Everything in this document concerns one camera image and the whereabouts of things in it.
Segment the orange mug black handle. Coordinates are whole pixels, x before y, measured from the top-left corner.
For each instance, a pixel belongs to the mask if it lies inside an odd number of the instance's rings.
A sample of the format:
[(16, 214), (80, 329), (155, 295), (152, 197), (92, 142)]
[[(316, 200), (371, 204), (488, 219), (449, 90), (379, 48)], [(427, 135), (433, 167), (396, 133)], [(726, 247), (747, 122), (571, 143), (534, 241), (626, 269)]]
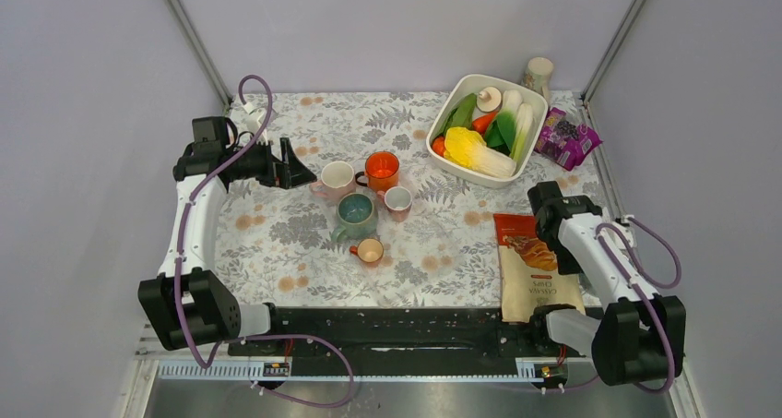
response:
[(394, 153), (378, 151), (367, 158), (363, 171), (355, 173), (354, 182), (374, 192), (387, 191), (397, 186), (399, 171), (400, 161)]

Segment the teal green ceramic mug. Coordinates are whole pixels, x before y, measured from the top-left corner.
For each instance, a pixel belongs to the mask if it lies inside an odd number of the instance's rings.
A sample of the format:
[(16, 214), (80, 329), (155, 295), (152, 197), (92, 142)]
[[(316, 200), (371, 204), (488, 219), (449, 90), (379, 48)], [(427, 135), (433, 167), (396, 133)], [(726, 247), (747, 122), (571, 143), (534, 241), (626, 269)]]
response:
[(337, 227), (331, 233), (333, 242), (361, 240), (375, 235), (378, 213), (374, 202), (364, 194), (344, 196), (337, 205)]

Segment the small orange cup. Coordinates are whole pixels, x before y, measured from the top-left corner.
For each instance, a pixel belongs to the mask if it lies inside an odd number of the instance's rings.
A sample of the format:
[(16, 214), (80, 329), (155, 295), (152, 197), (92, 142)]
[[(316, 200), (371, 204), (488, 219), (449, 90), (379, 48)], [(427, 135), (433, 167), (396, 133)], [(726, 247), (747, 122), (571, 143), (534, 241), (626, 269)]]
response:
[(350, 253), (357, 257), (366, 268), (377, 267), (385, 253), (384, 245), (374, 238), (367, 238), (350, 247)]

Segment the pink white mug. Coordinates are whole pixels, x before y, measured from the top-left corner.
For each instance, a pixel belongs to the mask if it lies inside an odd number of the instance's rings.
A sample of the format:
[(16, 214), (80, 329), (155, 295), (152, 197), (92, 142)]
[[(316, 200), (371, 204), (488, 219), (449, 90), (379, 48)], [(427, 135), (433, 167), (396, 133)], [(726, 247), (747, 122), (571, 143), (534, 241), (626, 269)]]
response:
[(343, 197), (356, 191), (355, 171), (345, 161), (332, 161), (327, 164), (320, 179), (309, 185), (313, 195), (329, 203), (338, 203)]

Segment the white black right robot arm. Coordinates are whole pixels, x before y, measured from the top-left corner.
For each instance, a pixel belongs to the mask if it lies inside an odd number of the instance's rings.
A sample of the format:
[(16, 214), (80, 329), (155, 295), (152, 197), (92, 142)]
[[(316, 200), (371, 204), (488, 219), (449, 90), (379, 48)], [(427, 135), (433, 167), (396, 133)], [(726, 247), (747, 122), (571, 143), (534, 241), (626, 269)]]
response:
[(647, 276), (630, 241), (632, 215), (604, 221), (587, 196), (563, 195), (554, 181), (527, 196), (537, 237), (554, 253), (563, 275), (583, 273), (603, 308), (600, 319), (565, 304), (545, 305), (530, 318), (534, 351), (551, 355), (562, 346), (591, 359), (608, 386), (633, 384), (647, 393), (667, 392), (681, 374), (686, 309), (662, 283)]

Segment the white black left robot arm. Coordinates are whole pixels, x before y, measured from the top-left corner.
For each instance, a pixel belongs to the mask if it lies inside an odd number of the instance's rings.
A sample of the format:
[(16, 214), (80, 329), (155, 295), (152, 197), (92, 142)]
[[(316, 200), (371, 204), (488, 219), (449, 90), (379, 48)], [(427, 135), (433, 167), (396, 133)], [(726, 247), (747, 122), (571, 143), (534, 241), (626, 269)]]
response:
[(167, 351), (236, 339), (242, 313), (214, 273), (219, 214), (235, 181), (292, 189), (315, 182), (288, 138), (280, 154), (264, 142), (239, 148), (229, 141), (237, 128), (228, 117), (192, 122), (194, 140), (173, 167), (177, 209), (172, 238), (158, 274), (141, 281), (138, 300)]

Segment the small pink cup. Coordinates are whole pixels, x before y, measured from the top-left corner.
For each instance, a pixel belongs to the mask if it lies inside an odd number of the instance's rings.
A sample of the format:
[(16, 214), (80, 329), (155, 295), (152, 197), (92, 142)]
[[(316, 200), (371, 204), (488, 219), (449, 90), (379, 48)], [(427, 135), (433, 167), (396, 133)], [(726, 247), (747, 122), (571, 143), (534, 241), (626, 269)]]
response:
[(377, 193), (389, 216), (395, 222), (405, 221), (412, 208), (412, 194), (404, 186), (393, 186)]

